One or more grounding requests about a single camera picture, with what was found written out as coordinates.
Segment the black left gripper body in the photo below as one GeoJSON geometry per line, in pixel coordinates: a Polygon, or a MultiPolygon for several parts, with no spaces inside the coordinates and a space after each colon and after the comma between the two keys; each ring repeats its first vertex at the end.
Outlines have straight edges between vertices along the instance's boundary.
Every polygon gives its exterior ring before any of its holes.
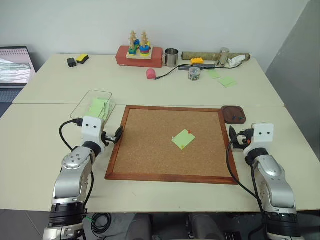
{"type": "Polygon", "coordinates": [[[107,133],[104,131],[101,134],[101,140],[103,142],[103,144],[108,147],[110,142],[116,144],[118,142],[118,138],[115,136],[108,136],[107,133]]]}

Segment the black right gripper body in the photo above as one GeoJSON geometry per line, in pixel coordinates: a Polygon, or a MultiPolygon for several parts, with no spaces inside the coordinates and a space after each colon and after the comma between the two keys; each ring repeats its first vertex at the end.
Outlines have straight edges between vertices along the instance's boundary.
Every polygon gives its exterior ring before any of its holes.
{"type": "Polygon", "coordinates": [[[252,128],[237,133],[234,140],[234,149],[244,150],[247,148],[251,144],[253,136],[254,130],[252,128]]]}

